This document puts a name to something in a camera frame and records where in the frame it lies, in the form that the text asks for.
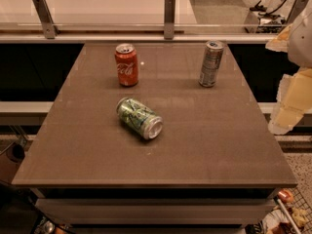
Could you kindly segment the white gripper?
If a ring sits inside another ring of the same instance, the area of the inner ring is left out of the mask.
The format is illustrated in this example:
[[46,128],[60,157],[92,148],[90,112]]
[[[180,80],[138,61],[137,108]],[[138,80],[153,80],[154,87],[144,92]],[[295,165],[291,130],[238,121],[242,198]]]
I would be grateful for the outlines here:
[[268,130],[273,135],[284,135],[312,108],[312,9],[305,8],[265,48],[288,52],[289,60],[301,66],[294,75],[283,75],[270,115]]

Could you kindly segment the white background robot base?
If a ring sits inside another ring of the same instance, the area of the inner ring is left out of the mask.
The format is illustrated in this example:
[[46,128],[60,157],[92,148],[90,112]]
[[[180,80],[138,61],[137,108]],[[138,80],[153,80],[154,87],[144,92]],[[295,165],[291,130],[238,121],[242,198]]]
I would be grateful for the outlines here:
[[248,33],[279,33],[288,24],[288,18],[282,15],[280,10],[288,0],[270,0],[267,6],[264,6],[261,1],[258,1],[254,6],[249,8],[244,26]]

